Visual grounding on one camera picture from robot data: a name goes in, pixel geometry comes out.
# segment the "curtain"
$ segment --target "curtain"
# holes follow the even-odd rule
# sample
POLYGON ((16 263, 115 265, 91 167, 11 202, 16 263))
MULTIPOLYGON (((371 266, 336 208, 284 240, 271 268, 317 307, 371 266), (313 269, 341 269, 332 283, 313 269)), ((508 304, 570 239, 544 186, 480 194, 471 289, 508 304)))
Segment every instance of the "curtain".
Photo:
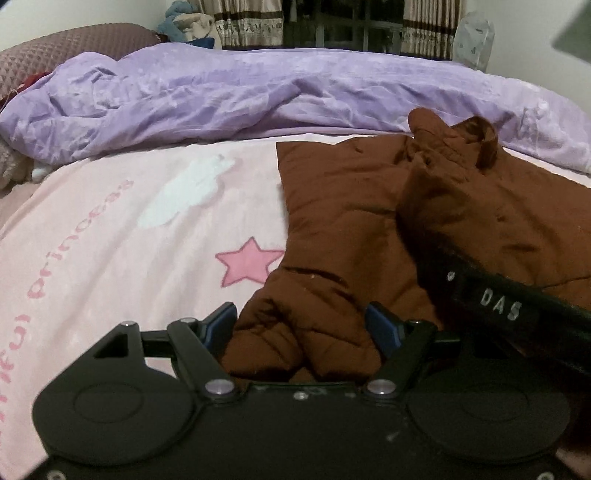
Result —
POLYGON ((283 44, 281 0, 193 0, 192 3, 213 17, 223 48, 283 44))
POLYGON ((405 0, 401 53, 451 60, 453 38, 462 15, 462 0, 405 0))

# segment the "white cloud print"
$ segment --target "white cloud print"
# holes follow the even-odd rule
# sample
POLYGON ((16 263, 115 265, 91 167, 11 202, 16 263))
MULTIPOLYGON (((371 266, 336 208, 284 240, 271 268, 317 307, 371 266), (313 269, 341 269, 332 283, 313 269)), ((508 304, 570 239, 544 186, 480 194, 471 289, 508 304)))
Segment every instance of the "white cloud print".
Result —
POLYGON ((218 178, 234 161, 218 155, 192 161, 170 180, 138 219, 140 228, 164 225, 189 207, 207 203, 220 188, 218 178))

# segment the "bedding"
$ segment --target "bedding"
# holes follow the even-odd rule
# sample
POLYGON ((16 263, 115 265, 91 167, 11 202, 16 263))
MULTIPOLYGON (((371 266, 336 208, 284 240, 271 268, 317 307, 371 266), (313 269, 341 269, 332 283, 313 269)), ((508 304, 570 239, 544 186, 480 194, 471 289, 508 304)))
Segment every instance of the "bedding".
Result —
POLYGON ((61 165, 184 140, 409 132, 421 106, 448 124, 488 118, 504 146, 591 172, 591 120, 553 92, 451 62, 338 50, 83 53, 15 98, 0 135, 61 165))
MULTIPOLYGON (((74 28, 36 38, 0 51, 0 111, 11 92, 37 80, 60 63, 84 51, 119 60, 130 52, 160 41, 150 30, 134 24, 103 24, 74 28)), ((0 190, 11 181, 31 179, 33 161, 0 139, 0 190)))
MULTIPOLYGON (((179 145, 52 174, 0 229, 10 272, 0 277, 0 476, 16 480, 44 459, 35 396, 114 325, 161 329, 224 301, 242 309, 286 250, 276 142, 346 140, 363 145, 317 134, 179 145)), ((511 153, 591 187, 585 175, 511 153)), ((172 373, 168 362, 150 365, 172 373)))

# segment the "red cloth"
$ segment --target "red cloth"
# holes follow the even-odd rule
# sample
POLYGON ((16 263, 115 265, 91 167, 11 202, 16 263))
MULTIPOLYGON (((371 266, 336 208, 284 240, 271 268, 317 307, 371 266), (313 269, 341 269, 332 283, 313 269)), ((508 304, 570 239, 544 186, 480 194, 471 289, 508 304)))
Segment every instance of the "red cloth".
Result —
POLYGON ((8 95, 6 95, 6 97, 3 97, 2 100, 0 100, 0 108, 4 108, 6 104, 10 102, 10 100, 16 97, 17 94, 27 90, 31 85, 34 85, 40 79, 46 77, 50 73, 51 72, 42 72, 28 76, 22 84, 20 84, 16 89, 12 90, 8 95))

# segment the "circular cover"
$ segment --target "circular cover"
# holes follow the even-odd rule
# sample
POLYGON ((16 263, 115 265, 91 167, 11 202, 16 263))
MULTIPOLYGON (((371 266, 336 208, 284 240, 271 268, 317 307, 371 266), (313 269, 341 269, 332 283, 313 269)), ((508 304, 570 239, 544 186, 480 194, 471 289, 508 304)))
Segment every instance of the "circular cover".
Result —
POLYGON ((570 421, 565 396, 539 376, 492 364, 428 377, 409 394, 408 409, 446 452, 486 463, 531 458, 552 447, 570 421))
POLYGON ((148 368, 118 377, 78 385, 70 378, 41 392, 33 422, 48 453, 88 465, 124 465, 178 438, 195 409, 188 389, 148 368))

